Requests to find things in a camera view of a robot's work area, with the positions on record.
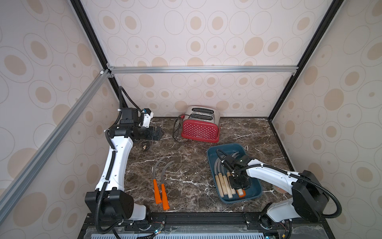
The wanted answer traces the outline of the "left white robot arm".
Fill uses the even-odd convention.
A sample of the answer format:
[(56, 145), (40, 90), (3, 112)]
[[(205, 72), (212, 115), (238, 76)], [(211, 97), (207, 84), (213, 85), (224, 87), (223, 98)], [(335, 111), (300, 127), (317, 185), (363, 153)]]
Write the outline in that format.
[(125, 192), (127, 161), (135, 141), (159, 141), (165, 133), (160, 126), (150, 124), (154, 116), (150, 109), (141, 109), (135, 102), (131, 108), (124, 107), (123, 100), (129, 95), (122, 86), (118, 91), (118, 116), (113, 125), (104, 130), (109, 145), (105, 167), (95, 190), (85, 195), (99, 234), (116, 233), (115, 228), (124, 222), (148, 220), (147, 207), (135, 203)]

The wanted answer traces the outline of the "orange handle sickle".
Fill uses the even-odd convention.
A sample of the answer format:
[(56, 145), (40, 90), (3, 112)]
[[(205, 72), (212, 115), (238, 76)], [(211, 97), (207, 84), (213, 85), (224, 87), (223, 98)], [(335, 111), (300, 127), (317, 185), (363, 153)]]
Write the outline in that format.
[(160, 192), (159, 192), (159, 188), (158, 188), (158, 183), (157, 183), (157, 180), (156, 180), (156, 169), (159, 165), (159, 163), (161, 163), (163, 161), (163, 157), (160, 158), (154, 165), (153, 169), (152, 169), (152, 179), (153, 179), (153, 186), (154, 186), (154, 197), (155, 197), (155, 203), (156, 204), (161, 204), (162, 203), (162, 199), (161, 199), (161, 195), (160, 195)]
[(237, 190), (237, 193), (238, 193), (238, 196), (239, 196), (240, 198), (246, 196), (246, 192), (245, 192), (245, 190), (243, 190), (243, 189), (238, 189), (238, 190)]
[(173, 161), (170, 161), (169, 163), (167, 163), (165, 165), (165, 167), (163, 168), (162, 173), (161, 173), (162, 206), (163, 206), (164, 211), (167, 211), (170, 209), (168, 197), (167, 197), (167, 193), (166, 193), (166, 188), (165, 188), (164, 176), (165, 176), (165, 173), (166, 173), (166, 170), (168, 169), (168, 167), (171, 166), (173, 163), (174, 163)]

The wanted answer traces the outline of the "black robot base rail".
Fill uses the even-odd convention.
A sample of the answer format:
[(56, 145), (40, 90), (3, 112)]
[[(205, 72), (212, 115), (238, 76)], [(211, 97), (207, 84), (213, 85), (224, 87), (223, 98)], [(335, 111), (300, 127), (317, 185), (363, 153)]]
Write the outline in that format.
[(276, 223), (271, 229), (261, 227), (258, 212), (236, 213), (150, 213), (146, 221), (123, 222), (115, 230), (122, 239), (135, 239), (161, 233), (156, 238), (190, 239), (333, 239), (328, 223), (304, 219)]

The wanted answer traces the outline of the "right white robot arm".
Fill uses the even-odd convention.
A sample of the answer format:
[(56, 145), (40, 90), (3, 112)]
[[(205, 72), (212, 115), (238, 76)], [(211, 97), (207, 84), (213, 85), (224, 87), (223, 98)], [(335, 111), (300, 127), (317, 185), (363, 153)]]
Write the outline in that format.
[(334, 219), (342, 214), (342, 205), (336, 196), (324, 188), (310, 171), (287, 171), (260, 162), (247, 155), (239, 159), (217, 150), (221, 164), (230, 173), (233, 189), (248, 189), (256, 178), (286, 191), (291, 198), (278, 203), (268, 203), (259, 216), (263, 227), (284, 220), (303, 218), (318, 222), (322, 218)]

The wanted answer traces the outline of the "wooden handle sickle diagonal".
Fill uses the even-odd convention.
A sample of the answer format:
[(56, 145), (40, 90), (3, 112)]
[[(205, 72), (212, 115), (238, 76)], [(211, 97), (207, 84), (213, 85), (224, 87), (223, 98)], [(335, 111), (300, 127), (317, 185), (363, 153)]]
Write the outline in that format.
[(227, 195), (229, 199), (232, 199), (233, 195), (232, 195), (229, 183), (228, 183), (227, 176), (224, 174), (224, 169), (223, 169), (223, 166), (221, 164), (220, 159), (217, 159), (217, 170), (218, 170), (218, 176), (219, 176), (219, 180), (220, 180), (221, 187), (223, 190), (223, 194)]

